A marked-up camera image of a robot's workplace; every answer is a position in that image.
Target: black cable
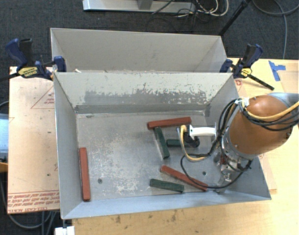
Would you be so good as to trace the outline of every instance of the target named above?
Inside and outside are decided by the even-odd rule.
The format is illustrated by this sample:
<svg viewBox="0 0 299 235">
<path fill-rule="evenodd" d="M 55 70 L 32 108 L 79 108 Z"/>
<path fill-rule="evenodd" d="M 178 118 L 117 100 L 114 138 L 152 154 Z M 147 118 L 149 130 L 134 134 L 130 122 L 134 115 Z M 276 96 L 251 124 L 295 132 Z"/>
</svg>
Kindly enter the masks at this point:
<svg viewBox="0 0 299 235">
<path fill-rule="evenodd" d="M 6 199 L 5 199 L 5 192 L 4 192 L 4 188 L 3 188 L 3 185 L 2 185 L 2 179 L 0 177 L 0 190 L 1 190 L 1 196 L 2 196 L 2 201 L 3 201 L 3 204 L 6 208 Z M 51 216 L 51 212 L 49 212 L 49 215 L 48 217 L 44 220 L 44 222 L 46 223 L 48 220 L 49 220 L 49 217 Z M 35 230 L 37 228 L 40 228 L 43 223 L 40 223 L 40 224 L 37 224 L 37 225 L 34 225 L 34 226 L 26 226 L 26 225 L 22 225 L 20 224 L 12 215 L 8 215 L 8 217 L 10 218 L 10 220 L 16 224 L 17 226 L 23 228 L 23 229 L 26 229 L 26 230 Z"/>
<path fill-rule="evenodd" d="M 254 117 L 251 117 L 249 116 L 248 112 L 247 111 L 243 111 L 243 114 L 244 116 L 253 124 L 256 124 L 256 125 L 259 125 L 267 130 L 270 130 L 270 131 L 282 131 L 282 130 L 286 130 L 286 129 L 289 129 L 291 127 L 293 127 L 294 125 L 298 124 L 299 123 L 299 118 L 295 119 L 294 121 L 291 121 L 291 122 L 287 122 L 293 118 L 296 118 L 297 116 L 299 116 L 299 111 L 295 114 L 292 114 L 291 116 L 289 117 L 286 117 L 284 118 L 284 116 L 281 116 L 279 117 L 278 119 L 276 120 L 273 120 L 273 121 L 264 121 L 264 120 L 260 120 L 260 119 L 255 119 Z M 274 128 L 269 128 L 268 126 L 274 126 L 274 125 L 280 125 L 280 124 L 285 124 L 286 127 L 283 127 L 283 128 L 277 128 L 277 129 L 274 129 Z"/>
<path fill-rule="evenodd" d="M 155 12 L 152 13 L 152 15 L 162 11 L 163 9 L 165 9 L 170 3 L 172 3 L 174 0 L 170 0 L 169 2 L 167 2 L 163 7 L 161 7 L 160 9 L 156 10 Z"/>
<path fill-rule="evenodd" d="M 182 168 L 184 174 L 188 177 L 188 179 L 190 181 L 192 181 L 193 183 L 195 183 L 198 186 L 202 186 L 202 187 L 205 187 L 205 188 L 209 188 L 209 189 L 223 189 L 223 188 L 226 188 L 226 187 L 232 185 L 233 183 L 235 183 L 236 180 L 239 179 L 239 177 L 244 173 L 243 171 L 240 172 L 233 181 L 231 181 L 230 183 L 228 183 L 224 186 L 217 186 L 217 187 L 215 187 L 215 186 L 205 186 L 205 185 L 199 184 L 198 182 L 196 182 L 196 180 L 194 178 L 190 177 L 190 175 L 187 173 L 187 171 L 185 170 L 185 168 L 183 166 L 183 159 L 184 158 L 185 158 L 185 155 L 181 158 L 181 168 Z"/>
</svg>

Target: wooden table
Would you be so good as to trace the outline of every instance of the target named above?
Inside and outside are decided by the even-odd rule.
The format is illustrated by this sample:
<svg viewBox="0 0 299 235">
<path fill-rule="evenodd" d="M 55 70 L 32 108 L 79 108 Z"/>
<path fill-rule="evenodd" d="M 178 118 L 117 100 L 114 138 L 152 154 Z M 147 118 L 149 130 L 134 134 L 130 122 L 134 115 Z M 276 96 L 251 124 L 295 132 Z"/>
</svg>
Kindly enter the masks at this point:
<svg viewBox="0 0 299 235">
<path fill-rule="evenodd" d="M 275 65 L 285 65 L 287 71 L 295 72 L 294 75 L 299 71 L 297 60 L 271 61 Z M 268 60 L 258 60 L 252 69 L 254 76 L 274 86 L 273 92 L 283 91 L 282 84 L 285 81 L 275 82 Z M 251 97 L 272 92 L 249 78 L 237 79 L 236 84 L 240 95 Z M 75 233 L 76 235 L 299 234 L 298 127 L 294 127 L 291 137 L 284 145 L 265 156 L 268 157 L 276 182 L 276 191 L 271 192 L 270 201 L 75 219 L 72 221 Z"/>
<path fill-rule="evenodd" d="M 253 75 L 275 87 L 274 92 L 290 90 L 299 92 L 298 60 L 271 60 L 275 65 L 285 65 L 282 81 L 275 82 L 268 60 L 259 59 L 253 65 Z M 11 194 L 32 203 L 33 196 L 46 192 L 55 194 L 54 202 L 40 205 L 39 210 L 59 208 L 57 154 L 53 91 L 50 81 L 15 78 L 10 84 L 9 124 L 9 174 L 8 189 Z M 247 79 L 237 79 L 239 94 L 252 97 L 272 91 Z M 23 90 L 27 83 L 32 87 Z M 35 144 L 34 150 L 29 143 Z M 186 234 L 299 234 L 299 129 L 281 147 L 267 153 L 276 190 L 272 200 L 226 204 L 171 211 L 103 216 L 72 220 L 76 235 L 186 235 Z M 8 206 L 9 213 L 23 209 Z"/>
</svg>

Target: blue clamp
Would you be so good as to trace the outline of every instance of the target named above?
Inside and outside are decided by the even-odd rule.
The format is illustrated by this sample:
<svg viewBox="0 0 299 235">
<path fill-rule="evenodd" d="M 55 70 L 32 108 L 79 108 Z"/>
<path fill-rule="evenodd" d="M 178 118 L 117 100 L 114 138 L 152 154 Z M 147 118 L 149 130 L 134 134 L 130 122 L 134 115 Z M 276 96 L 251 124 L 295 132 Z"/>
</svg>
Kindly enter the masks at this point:
<svg viewBox="0 0 299 235">
<path fill-rule="evenodd" d="M 62 56 L 55 56 L 53 61 L 44 65 L 40 61 L 35 61 L 32 66 L 27 66 L 27 64 L 30 62 L 28 62 L 25 54 L 20 50 L 19 40 L 17 38 L 11 40 L 6 45 L 5 49 L 9 56 L 19 63 L 19 65 L 17 66 L 17 74 L 24 78 L 39 77 L 52 80 L 52 72 L 46 69 L 47 65 L 56 65 L 56 71 L 59 72 L 67 71 L 66 63 Z"/>
</svg>

